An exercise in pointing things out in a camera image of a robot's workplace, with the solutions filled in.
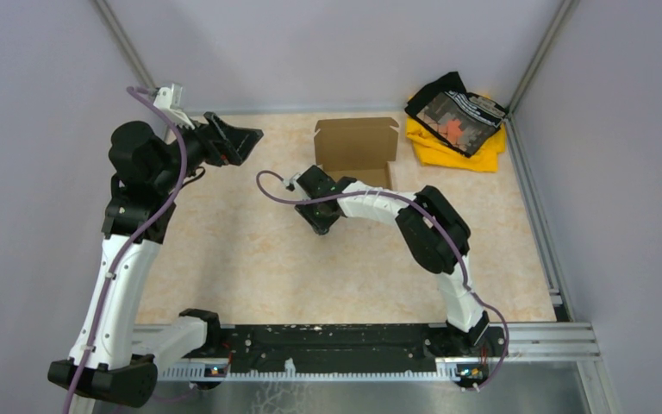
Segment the brown cardboard box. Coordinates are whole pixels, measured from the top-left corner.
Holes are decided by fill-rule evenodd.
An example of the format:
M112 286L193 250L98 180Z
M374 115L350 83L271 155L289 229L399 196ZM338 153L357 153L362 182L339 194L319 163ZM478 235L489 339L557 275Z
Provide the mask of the brown cardboard box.
M392 189L399 123L391 117L323 119L315 125L315 163L335 180Z

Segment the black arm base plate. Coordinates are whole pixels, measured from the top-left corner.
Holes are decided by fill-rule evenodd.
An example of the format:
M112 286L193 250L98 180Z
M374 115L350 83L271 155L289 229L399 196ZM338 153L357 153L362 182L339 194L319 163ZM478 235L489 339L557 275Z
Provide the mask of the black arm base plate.
M477 346L462 347L444 323L243 324L217 335L188 355L227 359L231 373L280 373L287 360L299 373L425 373L438 358L498 357L504 344L502 328L490 326Z

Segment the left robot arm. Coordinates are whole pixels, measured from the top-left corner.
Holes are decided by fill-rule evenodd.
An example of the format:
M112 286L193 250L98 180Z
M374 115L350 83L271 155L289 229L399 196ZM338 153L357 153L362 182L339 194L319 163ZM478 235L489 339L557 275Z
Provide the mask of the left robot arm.
M161 372L185 354L211 357L224 334L211 311L183 311L163 344L134 348L134 320L147 276L175 210L178 181L204 166L238 166L263 137L208 112L165 142L143 121L126 122L110 138L114 167L105 211L102 259L84 325L69 355L53 361L48 380L80 397L142 407Z

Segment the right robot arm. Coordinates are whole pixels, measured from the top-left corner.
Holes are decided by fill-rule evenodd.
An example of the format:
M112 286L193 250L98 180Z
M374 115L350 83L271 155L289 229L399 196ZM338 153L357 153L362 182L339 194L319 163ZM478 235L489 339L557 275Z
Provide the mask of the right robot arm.
M318 235L327 234L342 217L398 228L415 262L437 280L454 350L473 355L484 345L490 319L474 296L468 267L471 230L437 188L392 191L355 178L335 180L317 166L285 180L284 186L300 194L302 203L295 209Z

